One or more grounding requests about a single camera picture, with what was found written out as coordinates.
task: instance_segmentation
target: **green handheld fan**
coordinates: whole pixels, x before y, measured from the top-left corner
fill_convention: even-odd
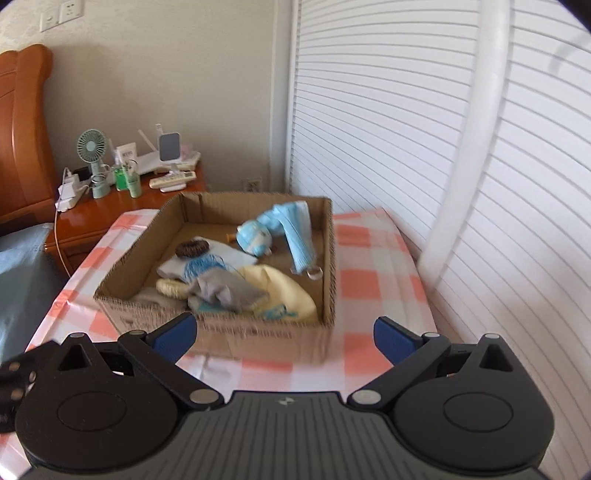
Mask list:
[[[100,130],[87,130],[78,138],[76,151],[82,161],[90,164],[92,196],[104,197],[111,190],[106,178],[108,167],[102,162],[106,152],[105,134]]]

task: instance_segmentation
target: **small box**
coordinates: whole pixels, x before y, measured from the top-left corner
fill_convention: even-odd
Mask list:
[[[236,227],[255,219],[277,203],[305,200],[310,210],[313,243],[321,280],[292,274],[287,241],[274,238],[274,252],[259,259],[293,278],[314,300],[317,324],[270,322],[235,313],[198,315],[199,336],[192,353],[227,358],[318,364],[324,361],[335,323],[335,237],[332,203],[326,198],[267,193],[181,193],[170,199],[128,252],[111,268],[95,293],[95,300],[115,328],[124,333],[147,332],[180,311],[129,301],[142,287],[153,287],[157,267],[174,254],[176,245],[195,236],[220,242]]]

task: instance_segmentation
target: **yellow cloth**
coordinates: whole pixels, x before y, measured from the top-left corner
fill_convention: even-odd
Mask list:
[[[246,281],[269,294],[256,305],[255,316],[282,322],[318,322],[312,297],[294,280],[269,265],[248,265],[238,269]]]

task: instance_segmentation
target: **nightstand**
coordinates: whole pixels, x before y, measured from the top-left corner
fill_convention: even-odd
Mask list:
[[[118,192],[113,186],[106,197],[95,200],[90,193],[86,193],[72,210],[59,214],[57,238],[68,273],[74,273],[122,213],[142,208],[159,209],[168,199],[182,192],[205,192],[207,188],[201,164],[197,165],[195,173],[197,178],[179,192],[162,193],[151,189],[148,182],[157,175],[146,174],[141,177],[143,194],[139,198],[132,198],[127,190]],[[47,237],[45,251],[63,270],[53,232]]]

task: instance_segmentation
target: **pink and white tablecloth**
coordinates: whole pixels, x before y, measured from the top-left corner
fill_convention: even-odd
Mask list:
[[[157,210],[124,213],[76,270],[35,333],[29,348],[86,332],[95,342],[118,333],[93,300],[113,263],[134,243]],[[337,390],[346,398],[391,365],[374,347],[374,320],[395,319],[416,333],[436,327],[421,281],[398,229],[384,210],[335,217],[336,324],[319,366],[233,361],[185,355],[178,365],[229,399],[233,390]],[[19,477],[28,462],[16,434],[0,436],[0,476]]]

